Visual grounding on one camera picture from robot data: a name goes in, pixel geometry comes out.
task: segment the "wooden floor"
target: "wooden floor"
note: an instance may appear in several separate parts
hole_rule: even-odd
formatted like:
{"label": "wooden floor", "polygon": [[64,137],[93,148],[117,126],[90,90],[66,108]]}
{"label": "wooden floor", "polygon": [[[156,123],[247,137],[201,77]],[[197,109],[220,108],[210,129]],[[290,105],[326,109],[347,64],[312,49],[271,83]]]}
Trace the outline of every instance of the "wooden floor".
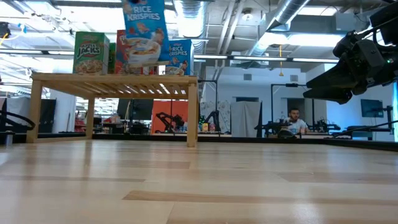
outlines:
{"label": "wooden floor", "polygon": [[5,224],[397,224],[398,153],[74,141],[0,148]]}

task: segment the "table leg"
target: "table leg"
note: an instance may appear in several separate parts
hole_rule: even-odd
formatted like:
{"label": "table leg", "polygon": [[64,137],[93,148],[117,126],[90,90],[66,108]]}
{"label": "table leg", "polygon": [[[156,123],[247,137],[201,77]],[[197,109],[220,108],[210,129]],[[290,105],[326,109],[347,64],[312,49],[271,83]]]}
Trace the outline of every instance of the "table leg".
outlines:
{"label": "table leg", "polygon": [[188,87],[188,133],[187,146],[195,147],[197,143],[198,125],[198,89],[192,83]]}
{"label": "table leg", "polygon": [[95,98],[88,99],[87,122],[86,122],[86,137],[87,137],[87,139],[93,138],[94,104],[95,104]]}
{"label": "table leg", "polygon": [[32,90],[30,92],[30,112],[29,119],[35,123],[35,128],[26,133],[26,143],[34,143],[37,139],[40,123],[40,105],[42,102],[42,89],[41,81],[34,80],[32,82]]}

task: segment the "man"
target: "man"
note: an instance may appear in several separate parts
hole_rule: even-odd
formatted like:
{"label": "man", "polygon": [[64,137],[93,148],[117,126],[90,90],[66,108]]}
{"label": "man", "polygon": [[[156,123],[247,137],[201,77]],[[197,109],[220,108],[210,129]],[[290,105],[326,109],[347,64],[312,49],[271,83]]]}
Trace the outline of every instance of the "man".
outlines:
{"label": "man", "polygon": [[289,118],[285,120],[286,122],[291,124],[289,127],[287,127],[287,129],[294,134],[309,132],[310,130],[307,124],[299,117],[300,110],[297,108],[291,108],[289,110]]}

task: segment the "white shirt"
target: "white shirt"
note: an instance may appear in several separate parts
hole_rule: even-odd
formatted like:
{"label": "white shirt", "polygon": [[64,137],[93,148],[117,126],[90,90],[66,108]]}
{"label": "white shirt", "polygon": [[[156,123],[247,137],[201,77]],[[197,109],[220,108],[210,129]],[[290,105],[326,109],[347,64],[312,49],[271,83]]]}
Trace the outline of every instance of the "white shirt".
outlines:
{"label": "white shirt", "polygon": [[290,121],[290,118],[287,118],[285,121],[292,123],[292,125],[287,127],[287,129],[289,129],[289,131],[293,132],[294,134],[297,134],[303,128],[308,128],[307,124],[302,119],[297,119],[294,123]]}

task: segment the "apple jacks logo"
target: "apple jacks logo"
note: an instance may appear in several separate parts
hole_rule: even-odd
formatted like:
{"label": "apple jacks logo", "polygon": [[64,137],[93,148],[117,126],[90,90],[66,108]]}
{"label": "apple jacks logo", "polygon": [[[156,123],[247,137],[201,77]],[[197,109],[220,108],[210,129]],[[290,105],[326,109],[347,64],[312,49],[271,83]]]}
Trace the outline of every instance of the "apple jacks logo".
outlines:
{"label": "apple jacks logo", "polygon": [[101,48],[96,44],[82,44],[80,45],[76,59],[80,59],[82,56],[84,57],[94,57],[101,53]]}

